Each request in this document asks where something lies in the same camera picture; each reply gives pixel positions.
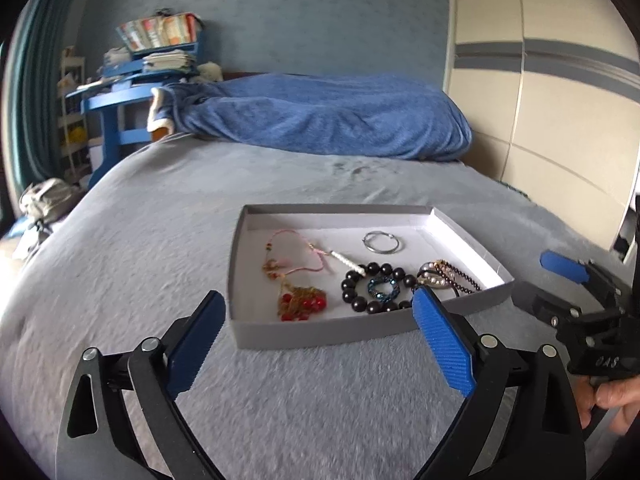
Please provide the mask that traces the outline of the right hand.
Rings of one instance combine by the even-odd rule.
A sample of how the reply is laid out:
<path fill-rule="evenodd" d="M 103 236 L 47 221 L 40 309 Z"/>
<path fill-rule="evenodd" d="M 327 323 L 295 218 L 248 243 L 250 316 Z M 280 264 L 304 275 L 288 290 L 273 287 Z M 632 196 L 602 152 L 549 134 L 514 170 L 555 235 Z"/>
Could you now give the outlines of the right hand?
<path fill-rule="evenodd" d="M 579 377 L 574 385 L 574 398 L 582 429 L 590 424 L 591 410 L 595 406 L 602 410 L 617 408 L 610 430 L 623 436 L 639 413 L 640 378 L 614 380 L 593 388 L 588 377 Z"/>

